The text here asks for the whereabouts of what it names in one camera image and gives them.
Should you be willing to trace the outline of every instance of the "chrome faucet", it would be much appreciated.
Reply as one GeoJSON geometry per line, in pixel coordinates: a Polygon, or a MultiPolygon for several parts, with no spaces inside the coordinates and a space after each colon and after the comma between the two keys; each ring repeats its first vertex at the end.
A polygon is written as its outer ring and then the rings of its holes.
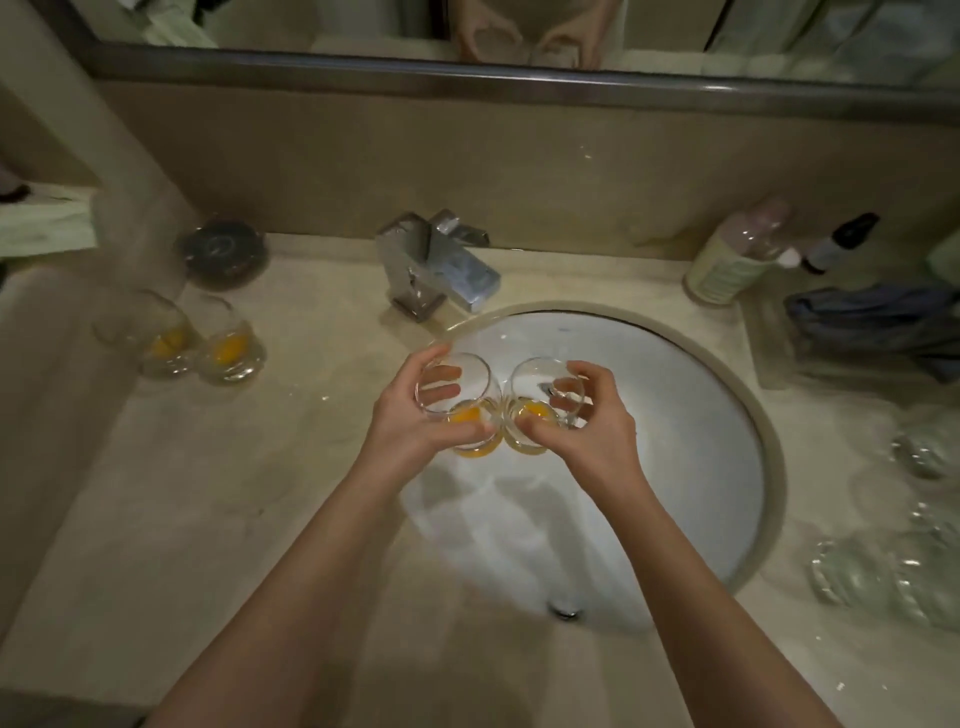
{"type": "Polygon", "coordinates": [[[415,321],[426,321],[449,296],[476,313],[500,287],[500,274],[466,247],[487,248],[487,234],[450,210],[424,220],[407,212],[376,234],[390,298],[415,321]]]}

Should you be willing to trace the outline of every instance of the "empty glass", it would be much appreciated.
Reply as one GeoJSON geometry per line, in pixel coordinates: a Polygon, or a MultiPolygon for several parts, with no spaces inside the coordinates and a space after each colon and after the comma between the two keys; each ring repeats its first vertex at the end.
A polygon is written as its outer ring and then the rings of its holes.
{"type": "Polygon", "coordinates": [[[541,356],[521,362],[510,375],[504,402],[507,444],[525,455],[545,452],[546,448],[524,435],[514,420],[529,414],[561,427],[573,427],[585,396],[583,380],[572,375],[564,362],[541,356]]]}
{"type": "Polygon", "coordinates": [[[816,546],[814,593],[877,617],[960,631],[960,550],[932,531],[862,531],[816,546]]]}
{"type": "Polygon", "coordinates": [[[213,384],[235,384],[263,369],[263,344],[246,319],[218,296],[202,295],[189,306],[190,320],[200,334],[196,370],[213,384]]]}
{"type": "Polygon", "coordinates": [[[500,384],[487,362],[476,354],[453,352],[430,363],[417,382],[420,407],[433,417],[452,423],[482,421],[495,433],[486,440],[460,445],[453,451],[463,457],[483,457],[503,439],[500,432],[500,384]]]}
{"type": "Polygon", "coordinates": [[[924,480],[960,474],[960,411],[941,410],[900,428],[891,443],[894,459],[924,480]]]}
{"type": "Polygon", "coordinates": [[[143,376],[169,379],[193,368],[197,332],[175,303],[153,291],[111,291],[92,328],[101,343],[124,353],[143,376]]]}

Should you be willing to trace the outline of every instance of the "sink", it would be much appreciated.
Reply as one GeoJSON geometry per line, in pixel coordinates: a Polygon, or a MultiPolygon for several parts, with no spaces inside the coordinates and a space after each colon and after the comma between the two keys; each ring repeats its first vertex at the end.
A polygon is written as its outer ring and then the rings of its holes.
{"type": "MultiPolygon", "coordinates": [[[[482,355],[503,385],[531,356],[610,368],[663,506],[732,590],[756,571],[780,529],[782,456],[759,404],[709,352],[654,321],[588,305],[505,309],[450,334],[454,351],[482,355]]],[[[476,459],[442,452],[401,502],[447,561],[495,598],[598,629],[651,626],[612,529],[551,452],[505,443],[476,459]]]]}

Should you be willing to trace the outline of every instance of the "hand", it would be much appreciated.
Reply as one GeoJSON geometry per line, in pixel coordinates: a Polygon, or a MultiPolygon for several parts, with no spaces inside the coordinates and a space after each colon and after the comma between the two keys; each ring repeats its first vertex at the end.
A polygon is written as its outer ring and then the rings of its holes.
{"type": "MultiPolygon", "coordinates": [[[[449,344],[435,344],[407,357],[373,406],[373,421],[351,473],[400,490],[442,449],[480,442],[493,435],[493,427],[487,423],[431,420],[414,399],[423,369],[449,351],[449,344]]],[[[423,383],[455,379],[460,373],[459,367],[437,367],[423,383]]],[[[444,384],[430,389],[428,398],[421,393],[421,398],[424,404],[432,404],[459,393],[459,384],[444,384]]]]}
{"type": "Polygon", "coordinates": [[[503,31],[513,39],[516,45],[523,42],[523,35],[516,23],[493,10],[483,0],[460,0],[457,17],[457,43],[460,55],[471,63],[485,62],[480,57],[476,34],[492,29],[503,31]]]}
{"type": "Polygon", "coordinates": [[[550,50],[565,42],[573,43],[580,49],[578,68],[599,68],[600,45],[619,6],[619,0],[597,0],[576,17],[547,31],[537,44],[537,50],[550,50]]]}
{"type": "MultiPolygon", "coordinates": [[[[584,403],[578,413],[587,424],[580,429],[563,429],[527,414],[516,418],[516,426],[534,442],[560,455],[580,487],[598,505],[613,507],[638,487],[652,493],[636,453],[636,423],[616,391],[613,373],[586,361],[568,361],[566,368],[584,380],[592,401],[584,403]]],[[[569,392],[570,383],[569,379],[558,379],[554,386],[569,392]]],[[[563,397],[551,397],[550,404],[570,409],[563,397]]]]}

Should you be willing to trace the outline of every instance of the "countertop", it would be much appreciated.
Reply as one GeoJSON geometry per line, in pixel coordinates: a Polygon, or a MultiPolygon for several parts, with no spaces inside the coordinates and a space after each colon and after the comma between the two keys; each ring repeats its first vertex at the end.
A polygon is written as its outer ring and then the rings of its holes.
{"type": "MultiPolygon", "coordinates": [[[[238,389],[141,382],[0,649],[0,688],[155,704],[346,472],[406,353],[466,318],[445,303],[416,326],[390,308],[369,241],[271,244],[267,271],[227,295],[263,339],[266,368],[238,389]]],[[[737,598],[850,728],[956,722],[960,636],[819,604],[798,581],[795,551],[811,534],[900,517],[905,494],[870,445],[890,403],[761,390],[739,312],[692,303],[685,263],[480,256],[503,275],[489,311],[615,306],[737,374],[773,423],[787,475],[783,532],[737,598]]],[[[689,724],[655,633],[597,633],[493,602],[398,507],[358,582],[312,725],[689,724]]]]}

